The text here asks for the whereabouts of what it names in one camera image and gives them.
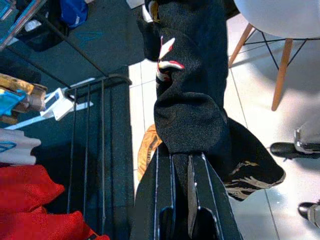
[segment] white tile floor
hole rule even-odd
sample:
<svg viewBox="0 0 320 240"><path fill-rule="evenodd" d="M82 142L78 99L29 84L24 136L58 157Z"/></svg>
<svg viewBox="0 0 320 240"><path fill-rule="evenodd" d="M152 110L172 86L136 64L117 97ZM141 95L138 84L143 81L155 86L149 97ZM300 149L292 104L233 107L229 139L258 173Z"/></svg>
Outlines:
<svg viewBox="0 0 320 240"><path fill-rule="evenodd" d="M228 20L228 54L231 55L247 25L242 15ZM255 32L252 41L260 41ZM283 42L270 45L279 62ZM292 54L301 42L295 43ZM320 41L306 43L289 66L284 94L276 112L271 111L277 69L263 44L242 48L229 71L225 92L228 115L246 126L269 147L274 142L292 142L293 131L320 111ZM156 64L147 60L129 67L133 169L135 188L137 155L145 130L154 122ZM295 159L283 162L285 181L267 191L258 191L244 202L231 199L236 221L245 240L319 240L320 229L297 212L301 202L320 199L320 160Z"/></svg>

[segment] white chair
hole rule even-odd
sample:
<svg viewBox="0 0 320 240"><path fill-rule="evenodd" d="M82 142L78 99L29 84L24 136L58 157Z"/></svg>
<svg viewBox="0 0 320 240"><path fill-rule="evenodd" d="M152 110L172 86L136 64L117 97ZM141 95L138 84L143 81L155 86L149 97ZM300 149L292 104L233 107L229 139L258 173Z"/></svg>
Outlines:
<svg viewBox="0 0 320 240"><path fill-rule="evenodd" d="M249 24L229 59L229 67L253 28L285 39L271 108L275 111L281 100L293 40L320 37L320 0L235 0L235 4Z"/></svg>

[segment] red garment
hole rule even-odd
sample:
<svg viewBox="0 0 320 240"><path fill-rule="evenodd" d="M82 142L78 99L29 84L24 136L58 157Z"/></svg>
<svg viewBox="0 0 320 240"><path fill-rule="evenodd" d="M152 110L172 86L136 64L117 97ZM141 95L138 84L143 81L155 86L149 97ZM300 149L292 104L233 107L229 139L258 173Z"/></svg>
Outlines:
<svg viewBox="0 0 320 240"><path fill-rule="evenodd" d="M96 235L79 211L47 214L43 204L64 191L43 166L0 168L1 240L86 240ZM100 236L96 240L110 240Z"/></svg>

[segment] chair seat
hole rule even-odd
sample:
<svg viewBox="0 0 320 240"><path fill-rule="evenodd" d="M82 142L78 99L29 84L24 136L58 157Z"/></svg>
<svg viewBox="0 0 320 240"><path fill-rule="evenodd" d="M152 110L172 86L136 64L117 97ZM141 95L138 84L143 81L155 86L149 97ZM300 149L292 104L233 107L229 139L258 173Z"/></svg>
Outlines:
<svg viewBox="0 0 320 240"><path fill-rule="evenodd" d="M256 29L281 38L320 37L320 0L235 0Z"/></svg>

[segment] blue bag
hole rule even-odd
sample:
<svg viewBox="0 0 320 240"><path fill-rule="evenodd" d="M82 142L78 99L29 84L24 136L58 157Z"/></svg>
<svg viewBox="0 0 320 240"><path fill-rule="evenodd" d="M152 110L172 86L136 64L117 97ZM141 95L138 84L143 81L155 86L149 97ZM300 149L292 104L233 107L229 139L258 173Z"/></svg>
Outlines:
<svg viewBox="0 0 320 240"><path fill-rule="evenodd" d="M70 27L76 28L88 17L88 5L85 0L60 0L61 19Z"/></svg>

